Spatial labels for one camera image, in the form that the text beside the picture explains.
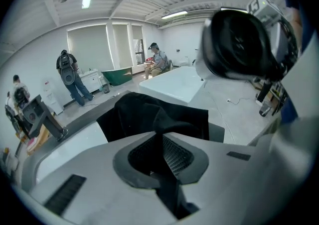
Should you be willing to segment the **white drawer cabinet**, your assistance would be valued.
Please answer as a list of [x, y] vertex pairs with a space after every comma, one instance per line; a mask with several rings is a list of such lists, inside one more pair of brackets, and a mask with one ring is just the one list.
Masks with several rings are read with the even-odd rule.
[[99, 71], [97, 69], [89, 70], [83, 74], [79, 73], [79, 77], [90, 93], [99, 90], [101, 82], [99, 79]]

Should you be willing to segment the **red book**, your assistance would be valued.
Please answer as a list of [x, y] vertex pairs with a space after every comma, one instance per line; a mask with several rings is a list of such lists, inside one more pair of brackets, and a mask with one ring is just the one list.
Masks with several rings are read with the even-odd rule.
[[31, 152], [37, 146], [37, 141], [38, 141], [37, 137], [34, 137], [29, 140], [29, 142], [27, 143], [27, 148], [26, 148], [27, 152]]

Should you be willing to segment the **wooden coffee table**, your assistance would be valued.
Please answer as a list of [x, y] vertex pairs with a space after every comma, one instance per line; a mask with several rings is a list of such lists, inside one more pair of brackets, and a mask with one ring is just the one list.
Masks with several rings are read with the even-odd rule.
[[39, 135], [37, 136], [38, 141], [37, 141], [37, 146], [31, 151], [31, 152], [27, 152], [28, 156], [31, 156], [35, 151], [37, 151], [50, 137], [50, 133], [48, 131], [48, 129], [42, 125]]

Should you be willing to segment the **black sink faucet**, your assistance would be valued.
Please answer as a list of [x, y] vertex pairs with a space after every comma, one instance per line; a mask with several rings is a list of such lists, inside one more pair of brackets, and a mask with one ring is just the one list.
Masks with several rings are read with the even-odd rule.
[[31, 138], [39, 135], [42, 125], [58, 142], [67, 135], [68, 130], [63, 128], [53, 117], [46, 104], [41, 100], [40, 95], [27, 103], [22, 109], [22, 113], [26, 120], [32, 124], [32, 128], [29, 131]]

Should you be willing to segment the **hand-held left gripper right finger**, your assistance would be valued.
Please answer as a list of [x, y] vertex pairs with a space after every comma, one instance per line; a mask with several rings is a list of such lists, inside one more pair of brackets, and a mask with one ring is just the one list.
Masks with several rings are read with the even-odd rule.
[[264, 225], [298, 192], [312, 168], [312, 121], [299, 119], [262, 136], [255, 146], [170, 133], [209, 159], [198, 182], [182, 186], [197, 212], [164, 225]]

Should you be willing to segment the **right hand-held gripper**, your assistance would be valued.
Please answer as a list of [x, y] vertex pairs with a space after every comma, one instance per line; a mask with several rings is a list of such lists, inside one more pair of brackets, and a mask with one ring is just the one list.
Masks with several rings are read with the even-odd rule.
[[284, 14], [271, 0], [250, 0], [246, 10], [258, 33], [269, 31], [279, 24], [280, 29], [287, 34]]

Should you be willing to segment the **white water dispenser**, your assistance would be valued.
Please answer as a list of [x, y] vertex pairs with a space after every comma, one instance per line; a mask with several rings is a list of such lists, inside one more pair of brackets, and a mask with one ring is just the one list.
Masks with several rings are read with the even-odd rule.
[[54, 88], [48, 80], [44, 81], [43, 99], [45, 104], [50, 107], [56, 115], [63, 113], [63, 106], [59, 103]]

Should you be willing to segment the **black hair dryer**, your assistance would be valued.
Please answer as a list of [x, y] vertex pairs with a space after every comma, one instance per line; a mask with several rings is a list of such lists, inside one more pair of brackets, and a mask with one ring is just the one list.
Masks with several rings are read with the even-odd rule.
[[278, 14], [263, 19], [235, 10], [219, 10], [204, 25], [197, 67], [203, 78], [232, 80], [255, 77], [280, 81], [298, 58], [289, 22]]

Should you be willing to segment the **grey window blind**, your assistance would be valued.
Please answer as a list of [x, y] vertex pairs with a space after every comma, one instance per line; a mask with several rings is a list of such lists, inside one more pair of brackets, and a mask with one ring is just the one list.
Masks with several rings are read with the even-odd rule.
[[121, 68], [132, 67], [132, 58], [126, 24], [113, 24], [114, 38]]
[[80, 69], [113, 70], [106, 25], [94, 25], [67, 32], [70, 53]]

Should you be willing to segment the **white bathtub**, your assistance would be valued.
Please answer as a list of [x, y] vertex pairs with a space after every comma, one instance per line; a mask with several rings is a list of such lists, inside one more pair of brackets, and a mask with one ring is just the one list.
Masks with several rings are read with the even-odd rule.
[[194, 67], [183, 66], [139, 83], [139, 92], [167, 103], [189, 106], [203, 88]]

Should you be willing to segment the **black cloth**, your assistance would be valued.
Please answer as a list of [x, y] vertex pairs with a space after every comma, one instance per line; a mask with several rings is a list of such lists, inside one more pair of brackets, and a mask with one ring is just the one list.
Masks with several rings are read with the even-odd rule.
[[131, 92], [97, 120], [107, 140], [112, 142], [145, 133], [146, 137], [120, 149], [113, 166], [127, 184], [153, 189], [177, 218], [197, 212], [187, 202], [182, 185], [199, 181], [206, 171], [207, 154], [170, 133], [208, 140], [208, 112], [175, 105], [148, 95]]

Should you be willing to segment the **person's right forearm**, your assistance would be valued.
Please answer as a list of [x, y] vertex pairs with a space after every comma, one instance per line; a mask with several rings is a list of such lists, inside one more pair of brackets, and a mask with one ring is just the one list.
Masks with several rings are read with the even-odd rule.
[[290, 24], [294, 30], [294, 35], [296, 38], [297, 47], [301, 48], [301, 46], [302, 46], [302, 33], [303, 33], [301, 15], [300, 15], [299, 10], [296, 8], [292, 7], [292, 8], [290, 8], [290, 10], [291, 10]]

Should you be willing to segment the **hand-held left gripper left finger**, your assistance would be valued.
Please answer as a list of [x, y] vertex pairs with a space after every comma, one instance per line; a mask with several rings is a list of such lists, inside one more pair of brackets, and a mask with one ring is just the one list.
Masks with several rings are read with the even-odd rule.
[[54, 225], [169, 225], [174, 216], [153, 189], [125, 183], [113, 167], [123, 147], [154, 133], [142, 133], [111, 143], [86, 147], [62, 160], [38, 182], [23, 179], [22, 188], [45, 208]]

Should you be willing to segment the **black round backpack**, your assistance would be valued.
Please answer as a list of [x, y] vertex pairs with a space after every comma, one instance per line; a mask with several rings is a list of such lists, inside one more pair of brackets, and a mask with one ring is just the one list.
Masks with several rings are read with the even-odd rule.
[[65, 85], [72, 85], [74, 82], [73, 60], [67, 52], [61, 53], [60, 61], [60, 76]]
[[28, 103], [28, 97], [23, 87], [17, 88], [13, 94], [13, 97], [15, 105], [21, 110]]

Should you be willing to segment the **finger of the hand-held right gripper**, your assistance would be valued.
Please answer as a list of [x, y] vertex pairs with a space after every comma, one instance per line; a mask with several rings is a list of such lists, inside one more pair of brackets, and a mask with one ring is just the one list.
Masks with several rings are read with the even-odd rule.
[[214, 19], [207, 19], [202, 28], [200, 45], [195, 59], [196, 72], [204, 80], [224, 78], [219, 34], [220, 31], [215, 30]]

